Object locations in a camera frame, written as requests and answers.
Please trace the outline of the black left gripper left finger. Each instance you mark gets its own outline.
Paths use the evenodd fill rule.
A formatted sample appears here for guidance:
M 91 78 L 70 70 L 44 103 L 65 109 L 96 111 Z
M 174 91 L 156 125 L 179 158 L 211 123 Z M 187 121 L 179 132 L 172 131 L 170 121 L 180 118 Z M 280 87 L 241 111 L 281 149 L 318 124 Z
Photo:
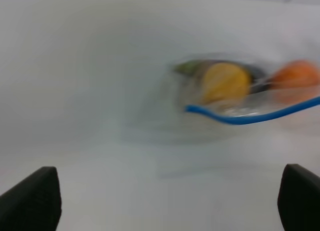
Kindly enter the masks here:
M 62 215 L 57 168 L 44 166 L 0 196 L 2 231 L 55 231 Z

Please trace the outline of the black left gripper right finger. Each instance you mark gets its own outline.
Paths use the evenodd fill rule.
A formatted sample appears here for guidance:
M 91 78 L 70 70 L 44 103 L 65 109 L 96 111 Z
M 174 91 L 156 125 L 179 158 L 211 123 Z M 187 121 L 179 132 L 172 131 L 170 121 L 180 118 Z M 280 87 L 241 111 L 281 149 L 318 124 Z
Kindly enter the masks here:
M 283 170 L 278 213 L 285 231 L 320 229 L 320 177 L 298 164 Z

